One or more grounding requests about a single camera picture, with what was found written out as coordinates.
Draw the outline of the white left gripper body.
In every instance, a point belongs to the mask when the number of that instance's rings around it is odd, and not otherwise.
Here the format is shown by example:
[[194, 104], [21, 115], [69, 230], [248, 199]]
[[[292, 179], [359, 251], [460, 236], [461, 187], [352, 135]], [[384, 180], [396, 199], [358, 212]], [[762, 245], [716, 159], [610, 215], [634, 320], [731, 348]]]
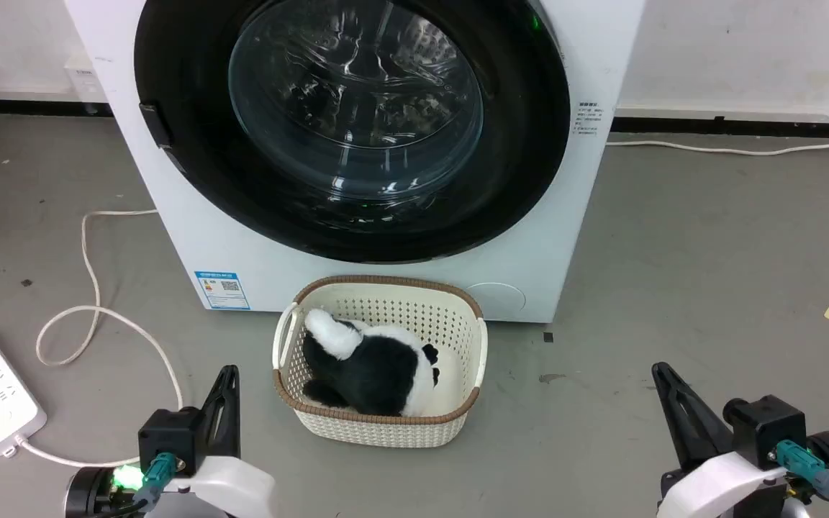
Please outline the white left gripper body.
[[208, 456], [190, 478], [175, 478], [159, 518], [274, 518], [273, 476], [237, 457]]

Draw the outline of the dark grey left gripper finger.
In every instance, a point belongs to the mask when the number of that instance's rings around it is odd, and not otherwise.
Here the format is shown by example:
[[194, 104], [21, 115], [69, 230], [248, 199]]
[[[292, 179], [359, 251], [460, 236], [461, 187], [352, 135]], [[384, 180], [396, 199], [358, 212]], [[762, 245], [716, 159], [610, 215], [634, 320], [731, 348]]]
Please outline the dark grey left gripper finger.
[[204, 401], [205, 455], [241, 456], [240, 373], [236, 365], [221, 368]]

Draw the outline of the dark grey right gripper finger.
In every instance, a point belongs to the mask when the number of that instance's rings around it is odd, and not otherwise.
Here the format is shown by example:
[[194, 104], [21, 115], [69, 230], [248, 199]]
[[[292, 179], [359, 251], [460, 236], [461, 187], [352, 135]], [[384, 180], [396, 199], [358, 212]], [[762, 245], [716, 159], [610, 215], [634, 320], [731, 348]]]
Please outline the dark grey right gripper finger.
[[682, 473], [733, 451], [733, 432], [670, 364], [651, 373]]

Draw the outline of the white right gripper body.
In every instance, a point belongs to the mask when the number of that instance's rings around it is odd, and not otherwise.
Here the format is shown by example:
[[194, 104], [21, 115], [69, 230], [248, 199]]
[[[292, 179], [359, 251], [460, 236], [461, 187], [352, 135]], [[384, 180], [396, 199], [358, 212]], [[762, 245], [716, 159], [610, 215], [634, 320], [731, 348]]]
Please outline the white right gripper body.
[[657, 518], [808, 518], [805, 505], [787, 496], [785, 476], [781, 466], [763, 470], [726, 453], [672, 485]]

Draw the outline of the white front-load washing machine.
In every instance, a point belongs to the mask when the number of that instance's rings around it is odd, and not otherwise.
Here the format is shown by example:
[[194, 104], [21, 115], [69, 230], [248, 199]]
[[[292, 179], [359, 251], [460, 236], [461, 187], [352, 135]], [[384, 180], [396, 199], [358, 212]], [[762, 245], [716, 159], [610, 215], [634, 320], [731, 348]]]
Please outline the white front-load washing machine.
[[[303, 286], [330, 276], [397, 276], [463, 289], [483, 282], [526, 295], [517, 322], [555, 319], [590, 194], [648, 0], [530, 0], [553, 30], [570, 97], [565, 155], [553, 182], [519, 222], [483, 245], [416, 263], [350, 263], [280, 245], [202, 196], [153, 141], [135, 84], [137, 23], [145, 0], [64, 0], [136, 167], [206, 308], [195, 271], [239, 276], [254, 312], [279, 312]], [[596, 137], [574, 135], [580, 101], [603, 109]]]

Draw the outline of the round black glass washer door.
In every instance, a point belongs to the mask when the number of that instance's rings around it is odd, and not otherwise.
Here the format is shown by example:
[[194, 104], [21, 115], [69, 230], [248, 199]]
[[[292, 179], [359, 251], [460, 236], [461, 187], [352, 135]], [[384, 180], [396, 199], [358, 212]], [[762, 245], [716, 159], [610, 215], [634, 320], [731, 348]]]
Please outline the round black glass washer door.
[[568, 139], [530, 0], [145, 0], [134, 72], [202, 196], [336, 261], [483, 245], [542, 198]]

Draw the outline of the blue energy label sticker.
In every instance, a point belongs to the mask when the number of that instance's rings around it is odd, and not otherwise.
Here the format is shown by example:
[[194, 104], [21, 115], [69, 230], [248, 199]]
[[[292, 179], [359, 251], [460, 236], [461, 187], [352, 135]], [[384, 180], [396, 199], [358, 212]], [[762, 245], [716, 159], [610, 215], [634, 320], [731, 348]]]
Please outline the blue energy label sticker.
[[195, 271], [199, 292], [208, 309], [223, 311], [250, 311], [250, 303], [243, 291], [239, 276], [230, 272]]

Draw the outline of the black and white panda plush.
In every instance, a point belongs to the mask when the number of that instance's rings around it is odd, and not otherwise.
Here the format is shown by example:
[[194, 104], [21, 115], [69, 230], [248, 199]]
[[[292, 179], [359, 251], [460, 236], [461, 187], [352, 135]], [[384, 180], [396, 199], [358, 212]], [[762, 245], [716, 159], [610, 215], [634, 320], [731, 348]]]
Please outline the black and white panda plush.
[[324, 309], [310, 309], [304, 327], [309, 400], [361, 415], [427, 415], [440, 380], [434, 345], [402, 327], [340, 320]]

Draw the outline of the cream woven plastic laundry basket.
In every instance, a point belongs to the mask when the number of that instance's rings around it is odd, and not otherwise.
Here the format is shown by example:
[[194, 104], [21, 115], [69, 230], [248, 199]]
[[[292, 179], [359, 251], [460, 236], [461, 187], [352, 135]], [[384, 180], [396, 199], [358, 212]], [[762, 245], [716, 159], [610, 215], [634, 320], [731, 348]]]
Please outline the cream woven plastic laundry basket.
[[[325, 309], [339, 319], [395, 325], [440, 353], [440, 380], [423, 417], [359, 415], [329, 409], [303, 394], [312, 371], [304, 358], [304, 317]], [[487, 326], [471, 295], [446, 284], [392, 276], [331, 276], [310, 283], [283, 311], [274, 335], [273, 381], [281, 399], [314, 434], [384, 448], [435, 448], [463, 429], [486, 373]]]

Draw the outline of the round white filter cover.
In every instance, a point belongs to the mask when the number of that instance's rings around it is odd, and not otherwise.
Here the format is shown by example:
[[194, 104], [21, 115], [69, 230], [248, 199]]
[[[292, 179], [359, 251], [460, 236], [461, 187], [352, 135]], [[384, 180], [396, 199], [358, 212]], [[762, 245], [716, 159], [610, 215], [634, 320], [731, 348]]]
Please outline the round white filter cover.
[[517, 322], [526, 305], [526, 295], [516, 286], [497, 282], [483, 282], [465, 288], [480, 306], [486, 320]]

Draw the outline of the small white text sticker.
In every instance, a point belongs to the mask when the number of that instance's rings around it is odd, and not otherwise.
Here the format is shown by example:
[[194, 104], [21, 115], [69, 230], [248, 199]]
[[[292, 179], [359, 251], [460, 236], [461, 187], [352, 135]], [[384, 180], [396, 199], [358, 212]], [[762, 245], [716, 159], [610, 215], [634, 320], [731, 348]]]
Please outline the small white text sticker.
[[573, 134], [580, 137], [596, 137], [601, 132], [603, 109], [599, 102], [580, 101], [573, 122]]

